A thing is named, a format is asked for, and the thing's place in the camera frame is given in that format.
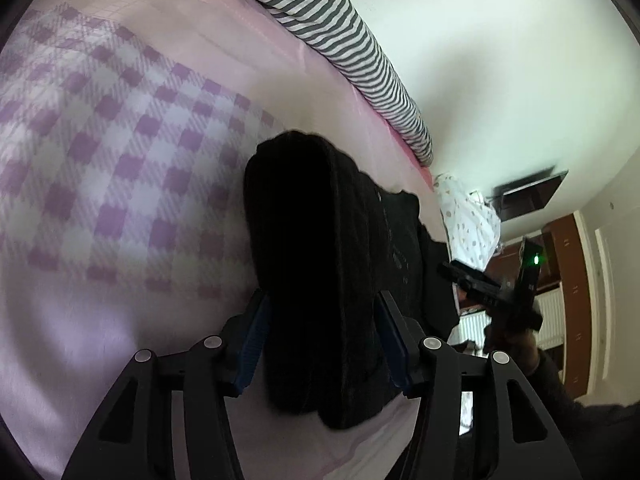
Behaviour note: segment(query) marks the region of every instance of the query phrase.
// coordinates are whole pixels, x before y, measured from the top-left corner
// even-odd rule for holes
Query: folded black garment
[[[330,428],[380,412],[398,389],[373,323],[372,301],[391,291],[405,316],[442,339],[458,323],[448,261],[406,192],[377,186],[316,135],[286,132],[258,146],[244,174],[244,208],[260,287],[273,319],[264,347],[271,402],[318,410]]]

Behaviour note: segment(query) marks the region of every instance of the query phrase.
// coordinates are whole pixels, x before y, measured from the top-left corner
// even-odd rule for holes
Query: television screen
[[[542,209],[551,200],[568,172],[549,176],[525,186],[507,189],[498,197],[496,211],[503,222]]]

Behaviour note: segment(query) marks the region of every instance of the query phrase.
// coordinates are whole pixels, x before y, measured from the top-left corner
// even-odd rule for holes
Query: black and white striped fabric
[[[349,0],[257,0],[284,27],[325,56],[400,133],[418,161],[433,158],[415,102]]]

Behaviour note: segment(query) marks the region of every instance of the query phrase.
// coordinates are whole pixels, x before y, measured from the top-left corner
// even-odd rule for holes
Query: person
[[[507,352],[520,367],[566,440],[583,480],[640,478],[640,402],[583,406],[572,400],[533,332],[508,333],[498,328],[503,325],[492,320],[485,328],[484,352]]]

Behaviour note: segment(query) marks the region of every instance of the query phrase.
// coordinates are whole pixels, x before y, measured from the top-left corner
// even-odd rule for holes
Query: bed
[[[325,136],[447,240],[428,169],[255,0],[35,0],[0,72],[0,413],[47,480],[138,349],[188,349],[244,309],[242,175],[262,140]],[[274,412],[260,365],[227,407],[250,480],[382,478],[417,414],[399,396],[330,431]]]

